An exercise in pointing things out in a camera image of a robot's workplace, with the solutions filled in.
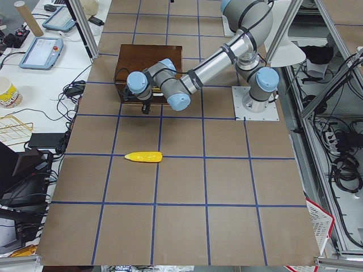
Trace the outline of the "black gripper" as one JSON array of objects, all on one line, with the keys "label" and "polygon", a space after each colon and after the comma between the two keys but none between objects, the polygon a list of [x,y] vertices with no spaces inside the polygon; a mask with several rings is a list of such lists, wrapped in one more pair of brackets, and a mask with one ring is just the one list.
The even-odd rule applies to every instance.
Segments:
[{"label": "black gripper", "polygon": [[141,93],[133,93],[128,87],[124,87],[122,90],[123,100],[126,103],[141,103],[141,111],[143,114],[150,113],[151,101],[153,98],[153,91],[151,88],[147,88]]}]

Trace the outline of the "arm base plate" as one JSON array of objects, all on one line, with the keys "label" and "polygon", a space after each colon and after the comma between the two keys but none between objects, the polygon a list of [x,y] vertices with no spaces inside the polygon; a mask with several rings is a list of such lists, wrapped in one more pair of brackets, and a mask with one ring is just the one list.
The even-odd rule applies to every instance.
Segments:
[{"label": "arm base plate", "polygon": [[259,102],[250,96],[250,87],[232,86],[235,119],[237,121],[279,121],[273,93],[267,101]]}]

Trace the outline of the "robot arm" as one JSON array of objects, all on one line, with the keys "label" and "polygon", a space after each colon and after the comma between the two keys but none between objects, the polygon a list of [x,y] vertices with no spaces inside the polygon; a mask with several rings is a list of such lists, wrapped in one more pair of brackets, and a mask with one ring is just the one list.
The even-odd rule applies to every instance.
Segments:
[{"label": "robot arm", "polygon": [[274,1],[222,1],[221,12],[234,33],[228,42],[180,79],[176,78],[176,68],[168,58],[144,71],[134,71],[127,77],[127,89],[138,100],[148,101],[156,87],[173,110],[182,111],[189,106],[193,93],[232,65],[250,84],[243,97],[244,107],[250,112],[263,112],[280,80],[274,69],[259,62],[257,53],[271,32],[273,5]]}]

